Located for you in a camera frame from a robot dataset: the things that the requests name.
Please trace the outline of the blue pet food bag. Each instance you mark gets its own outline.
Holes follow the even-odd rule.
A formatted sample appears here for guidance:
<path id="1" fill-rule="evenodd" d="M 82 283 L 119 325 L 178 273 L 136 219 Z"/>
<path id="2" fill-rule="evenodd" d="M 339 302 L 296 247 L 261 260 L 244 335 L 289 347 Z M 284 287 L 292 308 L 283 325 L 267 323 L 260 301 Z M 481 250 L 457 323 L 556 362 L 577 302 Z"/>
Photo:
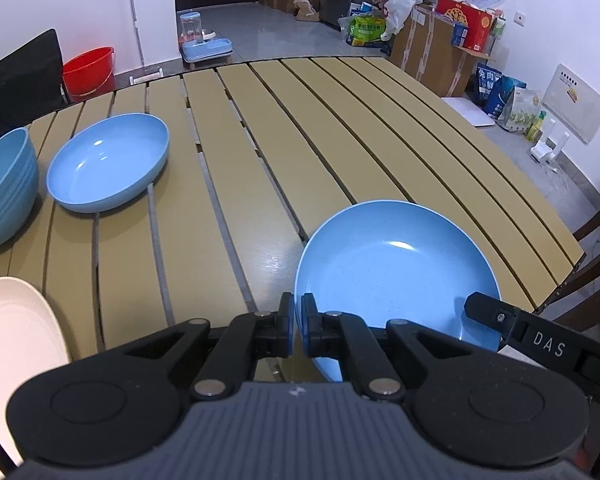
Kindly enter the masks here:
<path id="1" fill-rule="evenodd" d="M 515 88 L 527 88 L 527 84 L 504 75 L 496 68 L 479 63 L 476 68 L 477 104 L 492 119 L 498 119 L 509 96 Z"/>

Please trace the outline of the red gift box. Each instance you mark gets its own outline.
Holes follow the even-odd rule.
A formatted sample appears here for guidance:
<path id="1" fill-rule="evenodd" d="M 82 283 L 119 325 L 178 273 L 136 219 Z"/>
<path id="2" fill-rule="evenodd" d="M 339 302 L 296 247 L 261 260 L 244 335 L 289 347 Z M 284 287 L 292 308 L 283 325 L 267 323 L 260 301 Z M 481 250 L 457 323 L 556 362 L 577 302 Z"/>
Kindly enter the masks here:
<path id="1" fill-rule="evenodd" d="M 482 53 L 498 17 L 493 10 L 482 10 L 464 1 L 437 0 L 436 11 L 467 27 L 465 49 Z"/>

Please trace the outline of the blue shallow dish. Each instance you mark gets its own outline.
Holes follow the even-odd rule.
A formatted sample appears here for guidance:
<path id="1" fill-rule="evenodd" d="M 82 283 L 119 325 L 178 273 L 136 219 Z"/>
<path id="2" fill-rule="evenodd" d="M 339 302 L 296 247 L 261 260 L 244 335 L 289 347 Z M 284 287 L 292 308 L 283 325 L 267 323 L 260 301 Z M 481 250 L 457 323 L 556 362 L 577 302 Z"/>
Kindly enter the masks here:
<path id="1" fill-rule="evenodd" d="M 112 116 L 78 132 L 46 172 L 48 194 L 68 211 L 118 208 L 156 180 L 169 156 L 170 132 L 157 116 Z"/>
<path id="2" fill-rule="evenodd" d="M 309 292 L 321 312 L 360 316 L 370 327 L 393 318 L 498 351 L 500 335 L 468 318 L 474 292 L 501 296 L 475 242 L 424 206 L 371 200 L 339 211 L 302 252 L 294 296 Z"/>

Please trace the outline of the wooden chair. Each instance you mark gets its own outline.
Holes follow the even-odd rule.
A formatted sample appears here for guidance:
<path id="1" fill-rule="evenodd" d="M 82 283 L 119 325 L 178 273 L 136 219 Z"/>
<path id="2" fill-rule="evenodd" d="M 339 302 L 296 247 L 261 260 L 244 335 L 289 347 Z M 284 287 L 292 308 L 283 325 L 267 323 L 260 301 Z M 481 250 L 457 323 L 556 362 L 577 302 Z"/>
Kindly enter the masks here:
<path id="1" fill-rule="evenodd" d="M 600 210 L 590 220 L 585 222 L 583 226 L 580 226 L 577 231 L 574 231 L 573 236 L 580 242 L 597 228 L 600 228 Z M 576 266 L 568 278 L 536 310 L 536 313 L 540 314 L 550 304 L 566 299 L 585 285 L 593 283 L 596 278 L 600 278 L 600 254 L 593 258 L 586 266 L 582 266 L 582 268 Z M 600 289 L 597 292 L 593 292 L 591 296 L 583 299 L 580 304 L 559 315 L 555 323 L 571 328 L 576 332 L 585 332 L 591 327 L 600 324 Z"/>

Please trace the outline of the white plastic bag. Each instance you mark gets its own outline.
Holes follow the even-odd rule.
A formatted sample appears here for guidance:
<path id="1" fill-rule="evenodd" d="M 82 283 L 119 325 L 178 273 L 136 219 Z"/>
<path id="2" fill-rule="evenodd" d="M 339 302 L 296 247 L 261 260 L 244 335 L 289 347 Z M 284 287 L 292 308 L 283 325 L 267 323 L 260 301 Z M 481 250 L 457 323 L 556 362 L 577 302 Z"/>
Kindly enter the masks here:
<path id="1" fill-rule="evenodd" d="M 386 27 L 381 35 L 381 40 L 389 41 L 392 36 L 396 36 L 403 28 L 414 6 L 419 3 L 422 3 L 422 0 L 388 0 L 385 4 Z"/>

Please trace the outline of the cream plate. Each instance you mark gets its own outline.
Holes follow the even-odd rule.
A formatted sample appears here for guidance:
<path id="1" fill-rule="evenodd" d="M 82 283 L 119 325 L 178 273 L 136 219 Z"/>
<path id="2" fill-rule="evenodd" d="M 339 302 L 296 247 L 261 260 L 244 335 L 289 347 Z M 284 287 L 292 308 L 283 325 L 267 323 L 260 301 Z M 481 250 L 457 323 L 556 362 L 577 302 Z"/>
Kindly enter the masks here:
<path id="1" fill-rule="evenodd" d="M 0 278 L 0 443 L 22 458 L 6 422 L 9 398 L 30 378 L 69 362 L 59 323 L 45 298 L 19 278 Z"/>

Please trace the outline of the white mop pole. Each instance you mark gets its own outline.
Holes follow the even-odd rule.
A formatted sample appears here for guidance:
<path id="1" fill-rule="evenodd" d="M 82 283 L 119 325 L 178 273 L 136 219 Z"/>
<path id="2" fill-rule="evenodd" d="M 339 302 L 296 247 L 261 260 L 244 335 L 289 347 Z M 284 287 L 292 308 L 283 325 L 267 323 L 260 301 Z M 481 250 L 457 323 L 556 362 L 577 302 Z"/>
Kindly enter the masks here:
<path id="1" fill-rule="evenodd" d="M 131 9 L 137 52 L 138 52 L 138 56 L 140 57 L 140 68 L 142 69 L 142 74 L 140 76 L 133 76 L 133 75 L 130 76 L 130 85 L 136 86 L 137 84 L 146 84 L 146 82 L 160 79 L 164 76 L 164 73 L 163 73 L 163 69 L 161 67 L 158 67 L 156 70 L 153 70 L 152 72 L 150 72 L 147 69 L 142 40 L 140 40 L 140 28 L 138 27 L 135 0 L 129 0 L 129 5 L 130 5 L 130 9 Z"/>

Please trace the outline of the blue pet water feeder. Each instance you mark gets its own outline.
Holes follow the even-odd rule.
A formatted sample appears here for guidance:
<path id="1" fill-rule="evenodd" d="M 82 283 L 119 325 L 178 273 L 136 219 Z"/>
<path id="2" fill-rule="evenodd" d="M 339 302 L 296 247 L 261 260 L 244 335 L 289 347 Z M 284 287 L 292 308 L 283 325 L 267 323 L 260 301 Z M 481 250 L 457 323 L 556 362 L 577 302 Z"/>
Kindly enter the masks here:
<path id="1" fill-rule="evenodd" d="M 234 49 L 232 42 L 214 30 L 202 27 L 201 14 L 194 10 L 178 12 L 178 48 L 183 61 L 197 64 L 228 58 Z"/>

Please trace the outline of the green snack bag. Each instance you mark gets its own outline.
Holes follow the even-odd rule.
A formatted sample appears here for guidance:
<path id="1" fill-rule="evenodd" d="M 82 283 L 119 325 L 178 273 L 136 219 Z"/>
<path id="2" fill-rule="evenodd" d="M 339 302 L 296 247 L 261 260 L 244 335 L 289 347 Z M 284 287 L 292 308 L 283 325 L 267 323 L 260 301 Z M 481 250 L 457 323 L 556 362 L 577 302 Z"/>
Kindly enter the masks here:
<path id="1" fill-rule="evenodd" d="M 355 15 L 351 18 L 347 44 L 352 47 L 373 47 L 382 43 L 386 30 L 384 18 L 373 15 Z"/>

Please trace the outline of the black folding chair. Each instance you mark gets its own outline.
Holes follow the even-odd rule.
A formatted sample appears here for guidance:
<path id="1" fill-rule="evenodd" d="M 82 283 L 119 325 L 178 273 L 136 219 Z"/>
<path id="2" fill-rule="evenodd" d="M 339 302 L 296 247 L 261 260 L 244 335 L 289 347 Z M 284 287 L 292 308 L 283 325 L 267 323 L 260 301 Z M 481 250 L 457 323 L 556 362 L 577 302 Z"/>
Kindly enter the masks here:
<path id="1" fill-rule="evenodd" d="M 70 103 L 55 29 L 0 60 L 0 136 Z"/>

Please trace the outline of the large cardboard box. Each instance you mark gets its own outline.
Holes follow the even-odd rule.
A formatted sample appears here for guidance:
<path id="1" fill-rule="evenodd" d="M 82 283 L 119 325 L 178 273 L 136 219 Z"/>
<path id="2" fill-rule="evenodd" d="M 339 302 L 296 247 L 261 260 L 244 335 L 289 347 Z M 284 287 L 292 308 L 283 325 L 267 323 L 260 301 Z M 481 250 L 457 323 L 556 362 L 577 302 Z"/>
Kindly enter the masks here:
<path id="1" fill-rule="evenodd" d="M 389 61 L 442 98 L 462 96 L 484 53 L 452 44 L 455 23 L 430 6 L 414 6 L 394 37 Z"/>

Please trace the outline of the red bucket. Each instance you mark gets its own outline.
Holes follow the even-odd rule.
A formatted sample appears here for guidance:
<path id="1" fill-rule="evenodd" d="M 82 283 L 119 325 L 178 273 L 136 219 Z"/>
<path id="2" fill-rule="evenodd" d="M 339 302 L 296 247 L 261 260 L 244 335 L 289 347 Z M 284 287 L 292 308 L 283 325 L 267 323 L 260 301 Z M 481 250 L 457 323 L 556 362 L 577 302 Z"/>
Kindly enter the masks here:
<path id="1" fill-rule="evenodd" d="M 74 102 L 111 91 L 114 88 L 114 48 L 99 47 L 79 54 L 65 62 L 62 76 Z"/>

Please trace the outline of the blue bowl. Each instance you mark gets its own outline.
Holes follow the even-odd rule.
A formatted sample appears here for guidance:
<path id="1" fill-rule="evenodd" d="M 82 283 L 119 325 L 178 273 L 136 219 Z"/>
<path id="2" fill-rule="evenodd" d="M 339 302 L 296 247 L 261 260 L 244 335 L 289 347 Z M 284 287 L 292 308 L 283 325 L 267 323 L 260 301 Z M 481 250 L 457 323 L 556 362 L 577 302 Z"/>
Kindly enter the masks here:
<path id="1" fill-rule="evenodd" d="M 26 223 L 38 195 L 38 161 L 27 128 L 0 138 L 0 246 Z"/>

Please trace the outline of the blue shallow dish back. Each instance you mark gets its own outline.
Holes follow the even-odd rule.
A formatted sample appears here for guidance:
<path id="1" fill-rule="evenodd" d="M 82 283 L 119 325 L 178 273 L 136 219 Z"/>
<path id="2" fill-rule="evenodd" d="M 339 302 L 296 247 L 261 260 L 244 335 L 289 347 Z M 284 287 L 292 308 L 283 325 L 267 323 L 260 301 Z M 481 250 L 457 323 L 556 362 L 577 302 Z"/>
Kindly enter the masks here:
<path id="1" fill-rule="evenodd" d="M 78 132 L 46 172 L 48 194 L 68 211 L 118 208 L 156 180 L 169 156 L 170 132 L 157 116 L 112 116 Z"/>

